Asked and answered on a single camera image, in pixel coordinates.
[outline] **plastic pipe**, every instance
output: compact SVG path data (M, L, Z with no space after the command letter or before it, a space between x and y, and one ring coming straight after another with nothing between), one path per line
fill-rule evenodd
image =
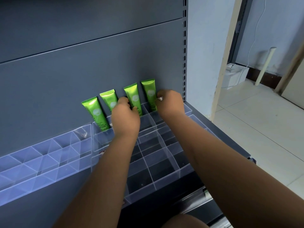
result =
M256 80L256 82L254 84L255 86L257 86L258 84L260 84L260 81L261 81L261 79L262 79L262 77L263 77L263 75L264 75L264 73L265 73L265 71L266 71L266 69L268 67L268 64L269 64L269 62L270 62L270 60L272 58L272 55L275 52L275 50L276 50L276 47L271 47L270 48L268 56L267 56L267 59L266 59L266 61L264 63L264 66L263 66L262 70L260 71L260 74L257 77L257 80Z

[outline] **person's left hand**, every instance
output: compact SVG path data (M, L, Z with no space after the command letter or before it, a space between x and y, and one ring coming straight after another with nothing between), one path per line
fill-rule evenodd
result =
M140 127L140 118L137 107L130 108L126 97L118 99L112 110L112 125L115 136L132 136L137 138Z

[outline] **clear plastic tray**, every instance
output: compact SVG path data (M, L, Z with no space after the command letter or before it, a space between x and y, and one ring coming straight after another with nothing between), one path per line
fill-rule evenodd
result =
M185 113L212 133L184 105ZM124 205L193 171L172 131L157 111L142 104L140 132L128 172ZM114 137L96 123L0 158L0 206L72 174L95 167Z

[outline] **hand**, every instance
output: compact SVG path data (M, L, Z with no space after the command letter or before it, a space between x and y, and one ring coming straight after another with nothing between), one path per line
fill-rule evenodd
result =
M132 136L137 138L140 127L140 118L137 107L130 108L126 97L118 99L112 110L112 125L115 136Z
M156 99L157 110L162 119L166 119L174 114L185 114L184 102L180 93L173 90L160 90L157 97L163 97L162 100Z

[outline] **tiled floor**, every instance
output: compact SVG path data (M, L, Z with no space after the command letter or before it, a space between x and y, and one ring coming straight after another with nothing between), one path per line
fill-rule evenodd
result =
M304 110L248 79L222 89L213 123L304 199Z

